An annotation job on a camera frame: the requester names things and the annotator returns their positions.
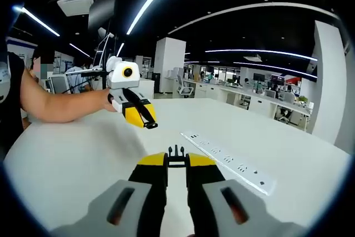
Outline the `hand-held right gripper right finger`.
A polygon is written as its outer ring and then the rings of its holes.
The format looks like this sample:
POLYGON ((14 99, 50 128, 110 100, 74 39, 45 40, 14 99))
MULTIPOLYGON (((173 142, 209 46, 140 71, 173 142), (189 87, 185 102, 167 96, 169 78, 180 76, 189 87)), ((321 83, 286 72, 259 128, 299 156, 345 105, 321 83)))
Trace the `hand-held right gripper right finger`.
POLYGON ((304 236, 304 227, 282 222, 262 198, 226 180, 210 158, 186 155, 187 204, 195 236, 304 236))

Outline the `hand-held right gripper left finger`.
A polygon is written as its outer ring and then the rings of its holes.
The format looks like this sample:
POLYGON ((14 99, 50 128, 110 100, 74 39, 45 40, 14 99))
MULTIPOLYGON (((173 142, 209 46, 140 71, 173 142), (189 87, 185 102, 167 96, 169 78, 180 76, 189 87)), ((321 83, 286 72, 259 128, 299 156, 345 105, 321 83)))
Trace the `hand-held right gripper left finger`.
POLYGON ((166 206, 168 155, 143 157, 128 180, 118 180, 96 197, 76 223, 52 236, 159 236, 166 206))

